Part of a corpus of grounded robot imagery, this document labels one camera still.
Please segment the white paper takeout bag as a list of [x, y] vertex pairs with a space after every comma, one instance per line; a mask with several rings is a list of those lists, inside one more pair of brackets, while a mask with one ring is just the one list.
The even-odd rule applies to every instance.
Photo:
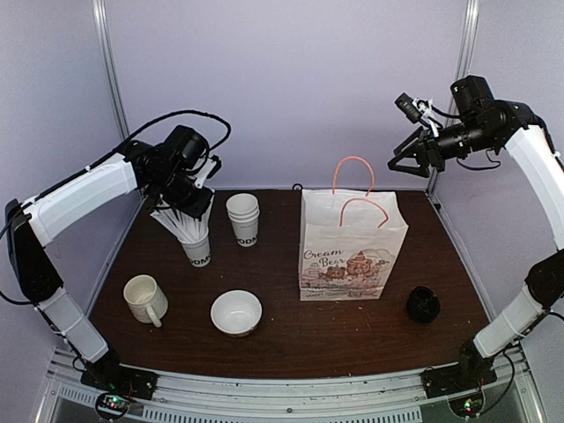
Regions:
[[[364, 191], [339, 189], [347, 161], [364, 164]], [[394, 192], [373, 190], [374, 170], [358, 156], [339, 161], [329, 189], [301, 191], [298, 280], [301, 301], [380, 298], [408, 231]]]

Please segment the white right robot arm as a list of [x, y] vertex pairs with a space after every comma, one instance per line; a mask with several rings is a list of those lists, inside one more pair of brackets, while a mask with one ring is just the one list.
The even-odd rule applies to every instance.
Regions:
[[495, 98], [485, 78], [459, 79], [450, 93], [456, 104], [450, 126], [438, 122], [442, 112], [431, 100], [407, 93], [396, 98], [396, 107], [417, 128], [395, 148], [389, 169], [427, 178], [432, 170], [444, 171], [448, 160], [506, 151], [529, 183], [555, 246], [551, 256], [531, 267], [517, 296], [461, 347], [451, 379], [467, 390], [490, 371], [495, 356], [526, 336], [563, 297], [563, 163], [545, 121], [522, 102]]

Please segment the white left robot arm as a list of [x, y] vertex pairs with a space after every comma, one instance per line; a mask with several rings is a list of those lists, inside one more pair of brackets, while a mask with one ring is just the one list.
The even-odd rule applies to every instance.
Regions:
[[127, 382], [113, 347], [85, 316], [63, 286], [45, 248], [63, 231], [118, 197], [141, 190], [154, 205], [164, 205], [199, 219], [213, 192], [207, 179], [221, 168], [208, 141], [194, 129], [176, 126], [165, 141], [149, 145], [126, 139], [91, 166], [20, 203], [5, 206], [8, 255], [21, 304], [39, 309], [75, 349], [93, 378], [108, 391]]

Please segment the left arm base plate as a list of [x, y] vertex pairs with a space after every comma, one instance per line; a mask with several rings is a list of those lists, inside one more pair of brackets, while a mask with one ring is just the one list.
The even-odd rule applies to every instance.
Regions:
[[114, 362], [86, 363], [81, 383], [121, 397], [151, 400], [158, 375], [147, 370], [124, 367]]

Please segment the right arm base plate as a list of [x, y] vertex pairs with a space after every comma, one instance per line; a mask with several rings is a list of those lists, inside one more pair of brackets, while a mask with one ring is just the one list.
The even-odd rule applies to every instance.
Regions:
[[458, 363], [446, 367], [427, 368], [420, 377], [428, 399], [476, 390], [484, 384], [497, 381], [497, 375], [492, 369], [464, 372]]

